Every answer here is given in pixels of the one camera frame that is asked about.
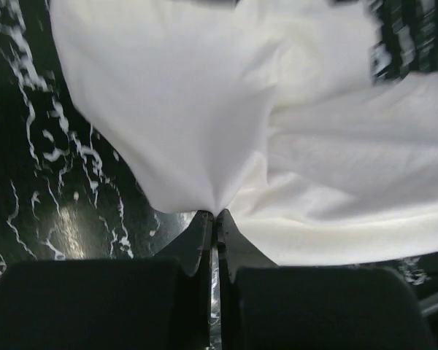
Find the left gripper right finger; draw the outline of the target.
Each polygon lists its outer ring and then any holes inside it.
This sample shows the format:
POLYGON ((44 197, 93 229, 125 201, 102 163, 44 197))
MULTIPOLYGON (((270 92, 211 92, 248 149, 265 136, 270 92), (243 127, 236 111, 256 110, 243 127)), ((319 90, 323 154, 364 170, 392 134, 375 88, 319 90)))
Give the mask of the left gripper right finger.
POLYGON ((240 268, 273 268, 277 264, 242 235, 229 210, 218 215, 215 227, 222 348, 238 349, 241 330, 239 292, 235 284, 237 271, 240 268))

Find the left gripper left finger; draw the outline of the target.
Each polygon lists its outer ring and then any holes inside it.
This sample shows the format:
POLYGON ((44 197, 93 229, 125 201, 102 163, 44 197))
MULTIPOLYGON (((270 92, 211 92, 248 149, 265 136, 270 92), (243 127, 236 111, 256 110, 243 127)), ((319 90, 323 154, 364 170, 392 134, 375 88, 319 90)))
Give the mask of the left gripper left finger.
POLYGON ((214 217, 199 211, 187 228, 156 258, 177 263, 168 349, 210 346, 212 229, 214 217))

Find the cream white t shirt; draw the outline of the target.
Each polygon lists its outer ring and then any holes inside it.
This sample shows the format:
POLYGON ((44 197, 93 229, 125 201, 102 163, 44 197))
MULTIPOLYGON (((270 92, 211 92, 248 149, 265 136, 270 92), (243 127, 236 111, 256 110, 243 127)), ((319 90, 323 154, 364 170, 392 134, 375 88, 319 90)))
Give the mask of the cream white t shirt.
POLYGON ((373 2, 53 1, 74 107, 164 213, 281 265, 438 252, 438 72, 373 2))

